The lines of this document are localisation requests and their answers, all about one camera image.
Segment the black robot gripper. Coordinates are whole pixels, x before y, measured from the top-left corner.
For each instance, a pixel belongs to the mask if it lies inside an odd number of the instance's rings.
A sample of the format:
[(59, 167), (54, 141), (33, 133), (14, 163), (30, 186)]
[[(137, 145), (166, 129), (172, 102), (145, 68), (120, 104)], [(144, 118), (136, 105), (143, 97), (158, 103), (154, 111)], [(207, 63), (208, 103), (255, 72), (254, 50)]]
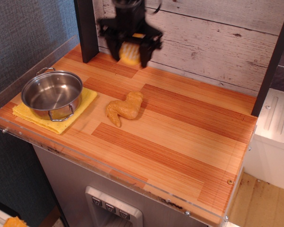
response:
[(99, 18), (100, 35), (106, 39), (106, 43), (112, 57), (120, 61), (119, 51), (126, 37), (134, 33), (145, 34), (140, 39), (139, 52), (143, 68), (147, 67), (155, 49), (161, 49), (163, 33), (150, 26), (146, 22), (146, 9), (144, 2), (114, 2), (115, 17)]

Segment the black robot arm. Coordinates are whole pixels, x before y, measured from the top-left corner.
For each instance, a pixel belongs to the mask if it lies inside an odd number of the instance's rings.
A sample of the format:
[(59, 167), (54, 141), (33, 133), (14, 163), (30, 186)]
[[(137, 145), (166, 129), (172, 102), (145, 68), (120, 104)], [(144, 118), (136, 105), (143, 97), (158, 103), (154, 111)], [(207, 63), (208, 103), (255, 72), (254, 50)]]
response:
[(146, 22), (145, 1), (114, 0), (116, 16), (100, 18), (100, 35), (112, 57), (129, 65), (146, 68), (152, 53), (161, 48), (163, 33)]

